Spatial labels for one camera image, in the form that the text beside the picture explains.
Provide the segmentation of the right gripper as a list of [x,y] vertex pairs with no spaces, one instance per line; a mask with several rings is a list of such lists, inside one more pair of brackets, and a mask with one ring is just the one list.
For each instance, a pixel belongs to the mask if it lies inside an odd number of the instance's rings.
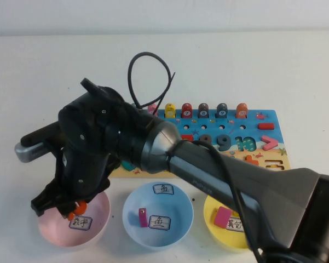
[[31,208],[38,217],[51,208],[68,216],[77,207],[77,201],[89,203],[110,186],[110,173],[118,167],[118,158],[89,154],[67,147],[54,152],[56,170],[53,180],[33,200]]

